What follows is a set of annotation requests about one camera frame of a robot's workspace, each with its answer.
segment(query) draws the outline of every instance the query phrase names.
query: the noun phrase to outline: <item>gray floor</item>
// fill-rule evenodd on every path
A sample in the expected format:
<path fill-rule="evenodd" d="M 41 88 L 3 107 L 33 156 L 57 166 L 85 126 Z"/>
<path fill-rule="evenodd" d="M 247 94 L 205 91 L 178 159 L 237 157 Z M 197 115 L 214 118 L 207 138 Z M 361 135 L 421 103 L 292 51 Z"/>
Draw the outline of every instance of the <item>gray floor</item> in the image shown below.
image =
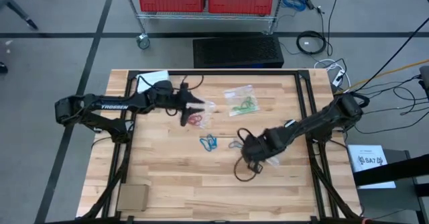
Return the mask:
<path fill-rule="evenodd" d="M 44 33 L 95 33 L 106 0 L 16 0 Z M 313 0 L 325 11 L 327 20 L 333 0 Z M 427 0 L 338 0 L 332 18 L 332 32 L 412 32 L 427 18 Z M 280 15 L 291 14 L 282 9 Z M 248 21 L 151 21 L 152 32 L 261 32 L 263 22 Z M 320 30 L 314 11 L 283 17 L 279 32 Z M 126 0 L 113 0 L 104 32 L 135 32 L 139 28 Z M 25 22 L 8 9 L 0 11 L 1 33 L 31 33 Z M 422 32 L 429 32 L 426 25 Z M 101 38 L 90 72 L 86 93 L 103 94 L 113 68 L 192 68 L 192 38 L 152 38 L 151 47 L 141 51 L 133 38 Z M 295 38 L 280 38 L 291 52 L 297 52 Z M 401 46 L 405 38 L 332 38 L 334 54 L 344 58 L 352 82 L 370 77 Z M 55 123 L 54 102 L 76 92 L 92 38 L 0 38 L 0 61 L 9 74 L 0 76 L 0 223 L 32 223 L 63 134 Z M 387 70 L 429 58 L 429 38 L 414 38 L 392 61 Z M 312 68 L 314 60 L 290 55 L 284 49 L 284 68 Z M 317 59 L 326 58 L 323 53 Z M 418 74 L 411 68 L 391 74 L 373 84 L 405 80 Z M 406 85 L 416 97 L 423 92 L 416 82 Z M 374 98 L 370 110 L 409 105 L 385 93 Z M 358 123 L 362 131 L 407 125 L 425 111 L 400 116 L 397 113 L 366 115 Z M 397 131 L 363 135 L 350 130 L 348 144 L 381 144 L 394 150 L 409 150 L 412 156 L 428 153 L 422 142 L 429 118 Z M 48 213 L 48 221 L 74 218 L 80 198 L 93 133 L 76 126 L 63 171 Z M 395 210 L 372 209 L 364 203 L 365 216 L 377 217 Z M 386 221 L 416 223 L 413 213 L 401 212 Z"/>

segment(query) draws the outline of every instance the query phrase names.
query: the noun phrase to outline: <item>plastic bag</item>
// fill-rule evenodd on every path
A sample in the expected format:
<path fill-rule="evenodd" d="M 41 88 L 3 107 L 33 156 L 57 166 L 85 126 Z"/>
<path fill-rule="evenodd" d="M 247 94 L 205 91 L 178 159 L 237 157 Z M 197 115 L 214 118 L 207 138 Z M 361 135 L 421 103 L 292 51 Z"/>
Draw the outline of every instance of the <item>plastic bag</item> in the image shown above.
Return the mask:
<path fill-rule="evenodd" d="M 204 101 L 204 111 L 199 113 L 194 113 L 191 116 L 189 116 L 188 124 L 201 127 L 204 129 L 210 123 L 210 118 L 216 109 L 216 104 L 211 101 L 207 101 L 204 99 L 202 100 Z"/>
<path fill-rule="evenodd" d="M 229 89 L 224 94 L 229 106 L 229 117 L 259 110 L 255 92 L 251 85 Z"/>

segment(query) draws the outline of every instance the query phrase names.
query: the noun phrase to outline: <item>extension cord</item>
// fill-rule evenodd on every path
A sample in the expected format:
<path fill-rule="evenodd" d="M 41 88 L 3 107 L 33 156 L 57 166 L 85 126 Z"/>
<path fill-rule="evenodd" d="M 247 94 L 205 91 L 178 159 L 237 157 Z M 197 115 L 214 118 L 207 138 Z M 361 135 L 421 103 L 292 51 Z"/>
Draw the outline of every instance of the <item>extension cord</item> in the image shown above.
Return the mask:
<path fill-rule="evenodd" d="M 338 71 L 338 73 L 336 74 L 336 77 L 332 81 L 332 84 L 334 86 L 338 87 L 340 85 L 341 79 L 343 79 L 344 73 L 345 73 L 345 71 L 343 69 Z"/>

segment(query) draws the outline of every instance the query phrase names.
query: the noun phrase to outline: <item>black cable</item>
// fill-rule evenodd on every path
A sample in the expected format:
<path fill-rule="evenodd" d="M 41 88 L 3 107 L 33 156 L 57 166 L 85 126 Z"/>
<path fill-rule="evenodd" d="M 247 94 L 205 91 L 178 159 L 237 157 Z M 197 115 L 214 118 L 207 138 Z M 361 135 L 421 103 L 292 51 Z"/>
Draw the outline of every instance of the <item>black cable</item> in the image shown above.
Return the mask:
<path fill-rule="evenodd" d="M 408 80 L 405 80 L 405 81 L 402 81 L 402 82 L 400 82 L 400 84 L 398 84 L 398 85 L 396 85 L 396 86 L 394 86 L 394 87 L 389 87 L 389 88 L 386 88 L 386 89 L 383 89 L 383 90 L 379 90 L 379 91 L 374 91 L 374 92 L 371 92 L 371 93 L 360 93 L 360 94 L 362 94 L 362 95 L 371 95 L 371 94 L 374 94 L 374 93 L 383 93 L 383 92 L 385 92 L 385 91 L 388 91 L 388 90 L 392 90 L 392 89 L 395 89 L 395 88 L 397 88 L 397 87 L 400 87 L 400 86 L 402 86 L 402 85 L 404 85 L 404 84 L 406 84 L 407 82 L 410 82 L 410 81 L 412 81 L 412 80 L 414 80 L 414 79 L 417 79 L 419 77 L 419 75 L 416 75 L 416 76 L 413 76 L 412 78 L 410 78 L 410 79 L 408 79 Z"/>
<path fill-rule="evenodd" d="M 406 98 L 406 97 L 402 97 L 402 96 L 400 96 L 399 94 L 397 94 L 396 92 L 395 92 L 395 89 L 396 88 L 394 88 L 393 89 L 393 93 L 395 93 L 395 95 L 397 96 L 397 97 L 399 97 L 400 99 L 403 99 L 403 100 L 408 100 L 408 101 L 421 101 L 421 100 L 426 100 L 426 99 L 428 99 L 427 97 L 422 97 L 422 98 L 419 98 L 419 99 L 417 99 L 417 98 L 415 98 L 414 96 L 413 96 L 413 99 L 408 99 L 408 98 Z"/>
<path fill-rule="evenodd" d="M 279 43 L 280 43 L 280 45 L 281 45 L 281 46 L 283 46 L 283 47 L 284 47 L 284 49 L 285 49 L 289 54 L 291 54 L 291 55 L 295 55 L 295 54 L 303 54 L 302 52 L 292 53 L 292 52 L 290 52 L 290 51 L 286 48 L 286 46 L 285 46 L 283 43 L 281 43 L 280 41 L 279 41 Z"/>
<path fill-rule="evenodd" d="M 408 42 L 417 34 L 417 32 L 429 21 L 429 17 L 420 25 L 410 36 L 409 38 L 402 44 L 402 46 L 393 54 L 393 56 L 367 81 L 364 85 L 359 87 L 355 92 L 360 91 L 364 88 L 369 82 L 371 82 L 395 57 L 397 54 L 401 52 L 401 50 L 408 44 Z"/>
<path fill-rule="evenodd" d="M 373 86 L 370 86 L 370 87 L 365 87 L 365 88 L 362 88 L 362 90 L 371 89 L 371 88 L 373 88 L 373 87 L 385 86 L 385 85 L 388 85 L 388 84 L 391 84 L 391 83 L 403 83 L 403 82 L 400 82 L 400 81 L 387 82 L 387 83 L 383 83 L 383 84 L 373 85 Z"/>
<path fill-rule="evenodd" d="M 359 214 L 359 217 L 363 217 L 363 213 L 365 213 L 365 207 L 362 204 L 360 204 L 360 205 L 362 208 L 362 212 L 361 212 L 361 214 Z"/>
<path fill-rule="evenodd" d="M 394 212 L 392 212 L 392 213 L 389 213 L 389 214 L 386 214 L 386 215 L 382 215 L 382 216 L 380 216 L 380 217 L 371 218 L 371 220 L 377 220 L 377 219 L 380 219 L 380 218 L 383 218 L 383 217 L 387 217 L 387 216 L 390 216 L 390 215 L 393 215 L 393 214 L 396 214 L 396 213 L 398 213 L 398 212 L 405 211 L 405 210 L 406 210 L 406 209 L 401 209 L 401 210 L 398 210 L 398 211 L 394 211 Z"/>
<path fill-rule="evenodd" d="M 389 109 L 374 110 L 374 111 L 366 112 L 366 113 L 364 113 L 364 115 L 370 114 L 370 113 L 379 113 L 379 112 L 382 112 L 382 111 L 401 110 L 401 109 L 406 109 L 408 107 L 417 106 L 417 105 L 424 104 L 424 103 L 411 104 L 411 105 L 408 105 L 408 106 L 405 106 L 405 107 L 392 107 L 392 108 L 389 108 Z M 414 110 L 414 111 L 410 111 L 410 112 L 416 112 L 416 111 L 421 111 L 421 110 L 423 110 L 423 109 Z"/>
<path fill-rule="evenodd" d="M 358 131 L 359 133 L 362 133 L 362 134 L 381 133 L 381 132 L 384 132 L 384 131 L 392 131 L 392 130 L 404 129 L 404 128 L 407 128 L 407 127 L 412 127 L 412 126 L 414 126 L 414 125 L 415 125 L 415 124 L 417 124 L 419 121 L 421 121 L 425 116 L 427 116 L 427 114 L 429 114 L 429 112 L 425 113 L 421 118 L 419 118 L 419 119 L 418 119 L 417 121 L 415 121 L 414 123 L 412 123 L 412 124 L 410 124 L 410 125 L 407 125 L 407 126 L 403 126 L 403 127 L 394 127 L 394 128 L 391 128 L 391 129 L 382 129 L 382 130 L 379 130 L 379 131 L 363 132 L 363 131 L 359 130 L 359 129 L 357 128 L 357 126 L 355 125 L 355 129 L 356 129 L 356 131 Z"/>
<path fill-rule="evenodd" d="M 167 113 L 167 115 L 169 115 L 170 117 L 176 116 L 176 114 L 177 114 L 177 109 L 175 109 L 176 111 L 175 111 L 174 113 L 170 113 L 168 110 L 169 110 L 169 109 L 166 109 L 166 113 Z"/>
<path fill-rule="evenodd" d="M 408 90 L 407 88 L 405 88 L 405 87 L 395 87 L 393 89 L 393 92 L 397 96 L 398 96 L 398 94 L 395 92 L 396 89 L 403 89 L 403 90 L 407 91 L 411 95 L 411 97 L 413 98 L 413 105 L 411 106 L 410 110 L 408 110 L 406 112 L 403 112 L 403 113 L 400 113 L 400 115 L 405 115 L 405 114 L 410 113 L 411 111 L 413 111 L 414 107 L 416 106 L 416 98 L 415 98 L 414 94 L 410 90 Z"/>
<path fill-rule="evenodd" d="M 235 165 L 234 165 L 234 176 L 235 176 L 235 178 L 237 178 L 237 180 L 240 180 L 241 182 L 249 182 L 250 180 L 253 180 L 255 177 L 256 177 L 256 173 L 254 172 L 253 173 L 253 176 L 252 177 L 250 177 L 250 178 L 248 178 L 248 179 L 242 179 L 242 178 L 240 178 L 240 177 L 238 177 L 237 176 L 237 166 L 239 165 L 239 162 L 240 162 L 240 160 L 242 160 L 243 159 L 243 157 L 241 156 L 236 162 L 235 162 Z"/>
<path fill-rule="evenodd" d="M 301 40 L 302 38 L 304 38 L 304 37 L 311 37 L 311 38 L 321 39 L 321 40 L 322 40 L 322 42 L 323 42 L 323 45 L 322 45 L 322 47 L 321 47 L 320 49 L 318 49 L 317 51 L 314 51 L 314 52 L 306 51 L 306 50 L 304 50 L 304 49 L 301 47 L 301 45 L 300 45 L 300 40 Z M 320 33 L 316 32 L 316 31 L 312 31 L 312 30 L 304 31 L 304 32 L 302 32 L 301 34 L 299 34 L 299 35 L 298 35 L 298 37 L 296 38 L 296 47 L 298 47 L 298 49 L 299 49 L 301 52 L 303 52 L 303 53 L 305 53 L 305 54 L 308 54 L 308 55 L 322 53 L 322 52 L 326 49 L 326 45 L 327 45 L 326 39 L 325 39 L 325 38 L 324 38 Z"/>
<path fill-rule="evenodd" d="M 101 140 L 105 140 L 105 139 L 109 139 L 109 138 L 112 138 L 112 137 L 104 137 L 104 138 L 98 139 L 97 141 L 95 141 L 95 142 L 92 144 L 91 149 L 94 147 L 94 145 L 95 145 L 96 143 L 100 142 Z"/>
<path fill-rule="evenodd" d="M 344 60 L 344 58 L 339 58 L 338 60 L 336 60 L 335 62 L 333 62 L 333 64 L 339 62 L 340 60 L 343 62 L 343 65 L 344 65 L 344 74 L 346 74 L 347 73 L 347 64 L 346 64 L 346 61 Z"/>
<path fill-rule="evenodd" d="M 188 90 L 191 91 L 191 90 L 197 89 L 198 87 L 201 86 L 201 84 L 202 84 L 203 81 L 204 81 L 204 75 L 201 75 L 201 81 L 200 81 L 200 83 L 198 85 L 196 85 L 195 87 L 189 88 Z"/>
<path fill-rule="evenodd" d="M 339 146 L 342 146 L 342 147 L 344 147 L 344 148 L 346 148 L 346 149 L 347 149 L 346 145 L 344 145 L 344 144 L 342 144 L 342 143 L 340 143 L 340 142 L 334 141 L 334 140 L 332 140 L 332 139 L 330 139 L 329 141 L 330 141 L 330 142 L 332 142 L 332 143 L 334 143 L 334 144 L 338 144 Z"/>
<path fill-rule="evenodd" d="M 332 18 L 332 14 L 334 13 L 335 5 L 336 5 L 336 0 L 334 1 L 334 5 L 332 6 L 332 10 L 330 11 L 329 20 L 328 20 L 328 45 L 330 45 L 330 19 Z M 326 53 L 328 54 L 328 56 L 332 56 L 332 53 L 334 51 L 334 49 L 332 48 L 332 45 L 330 46 L 330 49 L 331 49 L 330 52 L 329 52 L 329 48 L 326 49 Z"/>
<path fill-rule="evenodd" d="M 185 81 L 185 79 L 187 78 L 188 76 L 186 75 L 184 78 L 183 78 L 183 80 L 182 80 L 182 83 Z M 155 87 L 155 86 L 153 86 L 152 84 L 150 84 L 150 83 L 148 83 L 146 80 L 145 80 L 145 78 L 144 77 L 142 77 L 142 76 L 138 76 L 138 78 L 137 78 L 138 80 L 139 79 L 141 79 L 144 83 L 146 83 L 149 87 L 151 87 L 151 88 L 155 88 L 155 89 L 159 89 L 159 87 Z M 192 88 L 189 88 L 188 90 L 190 91 L 190 90 L 194 90 L 194 89 L 197 89 L 199 86 L 201 86 L 201 84 L 202 84 L 202 82 L 204 81 L 204 75 L 201 75 L 201 81 L 200 81 L 200 83 L 198 83 L 195 87 L 192 87 Z M 178 89 L 178 88 L 176 88 L 176 87 L 173 87 L 173 89 L 174 90 L 177 90 L 177 91 L 179 91 L 180 89 Z"/>
<path fill-rule="evenodd" d="M 125 122 L 129 122 L 129 121 L 132 121 L 133 123 L 128 127 L 128 129 L 127 129 L 127 132 L 129 131 L 129 130 L 131 130 L 131 128 L 133 128 L 134 127 L 134 123 L 135 123 L 135 121 L 133 121 L 133 120 L 125 120 Z M 95 142 L 93 142 L 93 144 L 91 145 L 91 149 L 94 147 L 94 145 L 96 144 L 96 143 L 98 143 L 99 141 L 101 141 L 101 140 L 105 140 L 105 139 L 111 139 L 112 137 L 103 137 L 103 138 L 101 138 L 101 139 L 98 139 L 97 141 L 95 141 Z"/>

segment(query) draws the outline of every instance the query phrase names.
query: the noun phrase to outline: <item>wooden tabletop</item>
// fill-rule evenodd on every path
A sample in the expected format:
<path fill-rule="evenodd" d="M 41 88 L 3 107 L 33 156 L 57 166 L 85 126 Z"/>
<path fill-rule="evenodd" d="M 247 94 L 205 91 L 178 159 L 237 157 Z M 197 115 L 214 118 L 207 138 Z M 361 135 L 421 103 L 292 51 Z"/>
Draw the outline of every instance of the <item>wooden tabletop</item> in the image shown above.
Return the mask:
<path fill-rule="evenodd" d="M 328 75 L 321 69 L 309 71 L 320 110 L 332 100 Z M 127 70 L 113 70 L 106 95 L 122 96 L 127 74 Z M 177 87 L 182 79 L 183 76 L 170 77 Z M 191 87 L 200 80 L 201 76 L 188 76 L 186 82 Z M 229 117 L 224 91 L 245 85 L 253 86 L 260 110 Z M 293 76 L 206 75 L 192 94 L 216 104 L 206 129 L 181 127 L 179 114 L 170 117 L 161 109 L 137 116 L 127 183 L 150 184 L 149 202 L 146 211 L 122 212 L 122 219 L 134 215 L 136 220 L 307 221 L 311 215 L 318 215 L 304 137 L 296 138 L 277 155 L 279 166 L 264 163 L 263 172 L 252 181 L 239 182 L 233 175 L 240 151 L 230 149 L 228 144 L 237 137 L 240 127 L 259 135 L 265 128 L 283 125 L 288 119 L 301 119 Z M 310 114 L 308 101 L 306 108 Z M 101 115 L 116 118 L 119 111 L 103 111 Z M 208 134 L 217 138 L 218 148 L 211 152 L 199 142 Z M 108 136 L 97 134 L 95 140 Z M 333 139 L 344 143 L 340 134 L 334 134 Z M 94 146 L 77 216 L 85 214 L 105 189 L 112 153 L 109 139 Z M 326 154 L 334 187 L 359 214 L 361 207 L 346 149 L 328 142 Z M 242 178 L 250 176 L 244 162 L 238 173 Z M 322 189 L 326 214 L 330 215 L 327 194 Z M 113 193 L 111 215 L 116 201 L 117 190 Z"/>

